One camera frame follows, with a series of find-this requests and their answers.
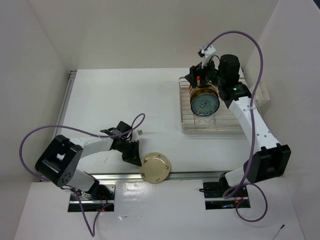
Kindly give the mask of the beige plate with flower motifs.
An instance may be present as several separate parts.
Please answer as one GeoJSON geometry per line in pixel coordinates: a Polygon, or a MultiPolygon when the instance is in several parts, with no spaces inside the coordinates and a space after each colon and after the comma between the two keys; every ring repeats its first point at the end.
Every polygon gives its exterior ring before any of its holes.
{"type": "Polygon", "coordinates": [[[148,183],[161,183],[169,176],[170,172],[171,163],[162,153],[151,152],[141,159],[139,174],[148,183]]]}

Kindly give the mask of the blue floral plate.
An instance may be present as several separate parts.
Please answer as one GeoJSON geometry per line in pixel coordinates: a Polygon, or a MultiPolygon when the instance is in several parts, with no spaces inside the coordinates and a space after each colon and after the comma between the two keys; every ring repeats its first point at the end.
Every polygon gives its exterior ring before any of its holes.
{"type": "Polygon", "coordinates": [[[211,93],[193,97],[190,100],[191,111],[200,117],[208,117],[217,112],[220,107],[219,98],[211,93]]]}

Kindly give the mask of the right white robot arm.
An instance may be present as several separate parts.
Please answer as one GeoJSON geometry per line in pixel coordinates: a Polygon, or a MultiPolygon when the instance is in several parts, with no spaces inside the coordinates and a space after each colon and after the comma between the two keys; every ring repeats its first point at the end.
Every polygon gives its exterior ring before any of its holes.
{"type": "Polygon", "coordinates": [[[254,103],[254,95],[240,81],[240,62],[237,56],[225,54],[215,66],[211,59],[189,68],[185,79],[191,90],[192,112],[206,116],[205,110],[216,107],[222,100],[238,120],[251,144],[248,160],[243,167],[221,175],[219,192],[231,196],[243,184],[255,184],[281,177],[291,156],[287,144],[281,144],[268,129],[254,103]]]}

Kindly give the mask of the yellow plate with dark rim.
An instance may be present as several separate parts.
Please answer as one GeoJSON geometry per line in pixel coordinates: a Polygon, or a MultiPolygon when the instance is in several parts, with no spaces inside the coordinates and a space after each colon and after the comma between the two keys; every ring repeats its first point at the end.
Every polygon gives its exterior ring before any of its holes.
{"type": "Polygon", "coordinates": [[[206,84],[203,86],[197,86],[192,90],[189,90],[190,104],[196,99],[196,97],[202,96],[204,94],[209,94],[219,98],[218,89],[212,84],[206,84]]]}

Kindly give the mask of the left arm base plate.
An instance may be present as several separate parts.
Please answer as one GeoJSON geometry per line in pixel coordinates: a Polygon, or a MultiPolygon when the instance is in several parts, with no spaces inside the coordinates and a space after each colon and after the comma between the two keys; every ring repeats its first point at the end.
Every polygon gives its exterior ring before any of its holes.
{"type": "Polygon", "coordinates": [[[86,192],[76,190],[82,203],[84,212],[113,212],[115,210],[116,183],[107,181],[102,183],[98,192],[92,196],[86,192]]]}

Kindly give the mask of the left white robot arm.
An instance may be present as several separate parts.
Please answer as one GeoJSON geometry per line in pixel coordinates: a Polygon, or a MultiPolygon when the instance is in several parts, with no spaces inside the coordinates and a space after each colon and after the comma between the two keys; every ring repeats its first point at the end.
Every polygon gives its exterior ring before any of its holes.
{"type": "Polygon", "coordinates": [[[59,188],[70,187],[81,191],[88,200],[108,194],[109,190],[92,175],[80,171],[81,159],[107,151],[118,151],[124,162],[142,166],[139,141],[128,138],[133,128],[120,121],[116,127],[101,130],[97,137],[67,138],[57,135],[35,164],[35,170],[59,188]]]}

